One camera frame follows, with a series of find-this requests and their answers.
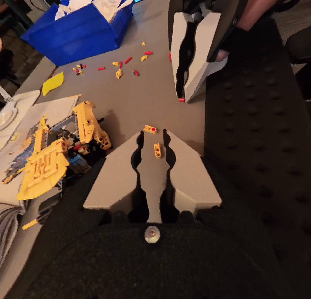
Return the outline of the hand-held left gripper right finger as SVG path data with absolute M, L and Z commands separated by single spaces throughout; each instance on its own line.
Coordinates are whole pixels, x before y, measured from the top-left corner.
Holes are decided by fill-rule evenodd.
M 175 223 L 184 211 L 196 217 L 200 210 L 220 207 L 222 199 L 200 154 L 167 129 L 163 144 L 169 169 L 160 197 L 161 221 Z

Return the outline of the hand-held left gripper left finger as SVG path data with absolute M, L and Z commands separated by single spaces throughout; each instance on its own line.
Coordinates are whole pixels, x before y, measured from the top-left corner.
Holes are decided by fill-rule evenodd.
M 110 153 L 88 194 L 83 208 L 123 212 L 132 223 L 149 219 L 146 192 L 137 169 L 142 161 L 144 133 L 140 131 Z

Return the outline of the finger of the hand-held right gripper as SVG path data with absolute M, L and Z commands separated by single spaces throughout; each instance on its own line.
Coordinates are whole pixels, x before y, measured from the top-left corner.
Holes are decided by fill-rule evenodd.
M 193 57 L 195 20 L 191 14 L 174 14 L 170 55 L 176 94 L 185 99 L 184 86 L 188 78 L 188 69 Z
M 184 86 L 186 103 L 189 103 L 198 94 L 200 86 L 208 76 L 220 71 L 227 63 L 227 57 L 220 62 L 207 61 L 220 16 L 220 13 L 210 12 L 197 26 L 194 37 L 195 53 Z

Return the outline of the yellow toy brick car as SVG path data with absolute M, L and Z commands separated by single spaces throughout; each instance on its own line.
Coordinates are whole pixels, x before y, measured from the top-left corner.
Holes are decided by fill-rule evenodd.
M 63 180 L 81 177 L 113 148 L 110 136 L 101 129 L 92 101 L 76 105 L 70 115 L 49 126 L 44 115 L 36 132 L 33 153 L 22 168 L 24 177 L 17 200 L 38 198 L 54 187 L 60 195 Z

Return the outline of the person's right forearm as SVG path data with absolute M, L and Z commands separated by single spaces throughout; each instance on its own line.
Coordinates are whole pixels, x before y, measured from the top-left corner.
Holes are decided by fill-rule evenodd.
M 236 26 L 249 31 L 261 16 L 278 1 L 280 0 L 248 0 L 245 10 Z

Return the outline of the grey desk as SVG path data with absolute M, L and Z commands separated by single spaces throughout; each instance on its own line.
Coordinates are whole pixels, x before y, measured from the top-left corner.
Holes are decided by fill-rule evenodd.
M 86 78 L 67 81 L 48 99 L 82 94 L 80 100 L 96 104 L 95 115 L 105 118 L 104 129 L 113 140 L 113 149 L 127 141 L 148 124 L 160 134 L 145 134 L 142 149 L 141 184 L 146 191 L 150 221 L 160 221 L 159 200 L 164 189 L 168 164 L 153 156 L 153 142 L 163 140 L 163 129 L 177 135 L 200 154 L 203 153 L 205 98 L 198 96 L 193 104 L 182 104 L 176 97 L 172 65 L 168 50 L 169 0 L 144 0 L 133 7 L 133 18 L 118 50 L 86 60 Z M 141 61 L 144 51 L 152 51 Z M 122 77 L 116 78 L 122 62 Z M 139 76 L 131 74 L 137 70 Z M 1 298 L 21 298 L 29 285 L 42 272 L 45 262 L 50 262 L 67 245 L 76 241 L 84 243 L 86 234 L 101 227 L 104 211 L 84 210 L 78 202 L 79 191 L 68 194 L 54 207 L 44 225 L 36 224 L 27 230 L 18 230 L 13 245 L 1 269 Z

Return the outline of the scattered small brick pieces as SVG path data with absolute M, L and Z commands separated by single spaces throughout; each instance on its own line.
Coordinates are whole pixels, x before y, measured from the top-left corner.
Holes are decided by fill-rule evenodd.
M 143 53 L 143 56 L 140 58 L 140 60 L 143 62 L 145 61 L 149 55 L 152 55 L 153 52 L 152 51 L 144 51 Z M 171 52 L 168 53 L 168 56 L 169 56 L 169 61 L 172 62 L 172 56 L 171 56 Z M 118 71 L 116 72 L 116 78 L 121 78 L 122 77 L 122 71 L 121 71 L 121 68 L 123 66 L 123 64 L 128 64 L 130 61 L 132 60 L 132 56 L 129 56 L 126 60 L 124 60 L 123 62 L 121 60 L 119 60 L 118 62 L 116 61 L 113 61 L 112 62 L 112 65 L 114 67 L 118 67 Z M 77 76 L 80 76 L 83 74 L 83 69 L 86 68 L 87 66 L 85 64 L 78 64 L 76 65 L 76 67 L 73 67 L 72 68 L 72 71 L 74 71 L 76 73 Z M 103 71 L 105 70 L 106 67 L 98 67 L 97 70 L 98 71 Z M 137 70 L 132 70 L 131 71 L 131 74 L 134 75 L 134 76 L 139 76 L 139 73 Z

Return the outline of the black office chair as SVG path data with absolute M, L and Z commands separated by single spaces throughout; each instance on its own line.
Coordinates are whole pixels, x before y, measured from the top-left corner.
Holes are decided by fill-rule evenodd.
M 300 1 L 301 0 L 279 0 L 267 12 L 268 13 L 284 12 L 296 6 Z

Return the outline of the black perforated mat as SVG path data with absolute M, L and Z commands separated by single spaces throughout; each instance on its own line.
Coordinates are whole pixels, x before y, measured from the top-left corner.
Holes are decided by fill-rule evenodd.
M 297 298 L 310 298 L 310 119 L 276 22 L 206 82 L 204 155 L 252 205 Z

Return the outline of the crumpled white paper bags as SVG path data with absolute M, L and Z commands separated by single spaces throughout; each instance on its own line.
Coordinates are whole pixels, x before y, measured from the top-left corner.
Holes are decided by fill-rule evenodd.
M 100 14 L 111 23 L 116 16 L 116 13 L 130 5 L 134 0 L 126 0 L 121 4 L 122 0 L 69 0 L 68 6 L 59 4 L 59 8 L 55 15 L 55 20 L 58 20 L 66 15 L 69 15 L 79 9 L 82 9 L 90 4 L 93 4 Z

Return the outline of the open instruction booklet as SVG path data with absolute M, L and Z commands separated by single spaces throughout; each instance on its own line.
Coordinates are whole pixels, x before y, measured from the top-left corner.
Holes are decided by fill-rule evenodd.
M 31 156 L 33 151 L 34 137 L 40 119 L 45 116 L 47 124 L 60 122 L 69 116 L 76 106 L 79 96 L 66 97 L 45 103 L 30 106 L 23 119 L 13 129 L 9 135 L 6 145 L 1 150 L 1 182 L 10 176 L 8 170 L 13 168 L 19 170 L 25 166 L 26 159 Z M 18 174 L 8 184 L 1 184 L 0 203 L 1 203 L 1 225 L 0 225 L 0 243 L 1 243 L 1 262 L 6 259 L 7 254 L 16 237 L 19 221 L 18 217 L 24 215 L 28 201 L 19 201 L 17 194 L 23 179 L 23 174 Z

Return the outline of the blue storage bin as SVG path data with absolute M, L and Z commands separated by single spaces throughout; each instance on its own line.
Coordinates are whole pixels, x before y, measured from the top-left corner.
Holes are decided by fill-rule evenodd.
M 21 39 L 56 66 L 118 49 L 132 19 L 134 1 L 118 10 L 111 22 L 100 13 L 95 1 L 57 20 L 59 6 L 53 3 Z

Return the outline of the yellow paper note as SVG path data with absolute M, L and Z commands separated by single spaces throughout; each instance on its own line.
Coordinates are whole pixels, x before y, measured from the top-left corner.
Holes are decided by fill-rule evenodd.
M 48 92 L 60 87 L 64 82 L 64 72 L 60 72 L 43 83 L 42 95 L 45 97 Z

